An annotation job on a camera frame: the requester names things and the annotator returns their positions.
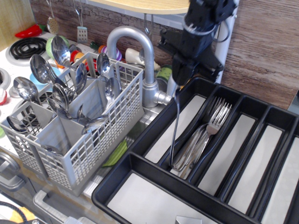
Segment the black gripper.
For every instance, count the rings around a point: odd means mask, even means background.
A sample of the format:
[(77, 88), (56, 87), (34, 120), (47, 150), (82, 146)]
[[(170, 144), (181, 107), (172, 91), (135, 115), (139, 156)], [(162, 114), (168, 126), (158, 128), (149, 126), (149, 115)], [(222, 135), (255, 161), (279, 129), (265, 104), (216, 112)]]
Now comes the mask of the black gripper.
[(172, 56), (172, 77), (189, 80), (195, 75), (216, 81), (224, 66), (212, 51), (211, 35), (194, 35), (186, 30), (160, 30), (158, 48)]

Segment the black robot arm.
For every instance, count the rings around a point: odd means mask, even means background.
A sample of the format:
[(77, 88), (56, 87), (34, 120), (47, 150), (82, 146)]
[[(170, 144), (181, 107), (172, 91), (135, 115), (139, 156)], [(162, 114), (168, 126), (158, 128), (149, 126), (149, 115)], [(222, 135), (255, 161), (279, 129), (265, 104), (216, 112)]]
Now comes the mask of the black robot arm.
[(233, 0), (192, 0), (182, 22), (183, 30), (160, 31), (158, 47), (172, 55), (172, 77), (176, 84), (185, 85), (196, 74), (216, 81), (224, 64), (212, 51), (214, 34), (236, 7)]

